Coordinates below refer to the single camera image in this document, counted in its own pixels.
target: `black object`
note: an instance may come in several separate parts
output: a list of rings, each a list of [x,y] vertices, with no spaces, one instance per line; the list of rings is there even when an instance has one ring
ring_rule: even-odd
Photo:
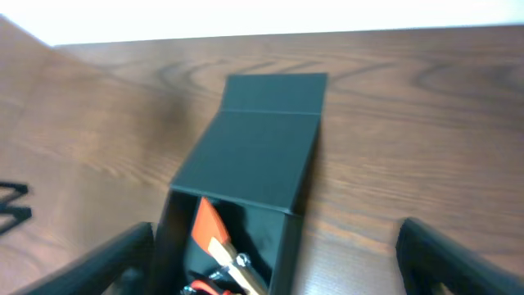
[[[420,220],[400,227],[396,257],[408,295],[524,294],[518,278],[497,268]]]
[[[142,222],[17,294],[102,294],[119,279],[118,293],[144,294],[153,249],[151,224]]]
[[[10,215],[12,217],[5,224],[0,225],[0,235],[2,235],[31,218],[31,208],[27,206],[9,205],[9,202],[15,201],[29,192],[27,184],[0,182],[0,188],[12,189],[9,194],[0,198],[0,215]]]
[[[232,244],[270,294],[289,294],[303,222],[303,183],[314,154],[327,75],[233,75],[222,106],[171,183],[156,240],[154,293],[180,290],[216,261],[191,239],[206,196]]]

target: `box lid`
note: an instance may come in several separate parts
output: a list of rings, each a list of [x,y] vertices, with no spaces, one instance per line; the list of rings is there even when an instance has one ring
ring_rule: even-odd
[[[293,213],[317,137],[326,75],[289,76],[230,77],[221,111],[171,188]],[[307,92],[298,90],[304,87]]]

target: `wooden table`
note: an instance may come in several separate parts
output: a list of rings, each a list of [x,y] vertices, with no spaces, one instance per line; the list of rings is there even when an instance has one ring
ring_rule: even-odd
[[[0,179],[32,185],[34,219],[0,238],[0,293],[158,221],[233,73],[330,75],[296,294],[403,293],[406,216],[524,277],[524,27],[56,50],[19,37],[25,56],[2,56],[25,68],[0,81]]]

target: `dark green box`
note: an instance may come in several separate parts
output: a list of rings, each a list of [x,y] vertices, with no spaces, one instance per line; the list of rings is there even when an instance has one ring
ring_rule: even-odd
[[[158,293],[218,265],[191,239],[201,196],[249,254],[270,294],[289,294],[300,247],[300,198],[318,137],[325,74],[232,75],[222,106],[170,186],[154,260]]]

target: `black box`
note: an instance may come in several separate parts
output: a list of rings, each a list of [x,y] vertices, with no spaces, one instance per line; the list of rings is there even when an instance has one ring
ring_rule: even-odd
[[[303,180],[313,155],[325,74],[232,75],[222,106],[171,185],[156,236],[153,288],[178,293],[187,271],[218,267],[191,238],[201,196],[238,252],[269,286],[289,294],[300,246]]]

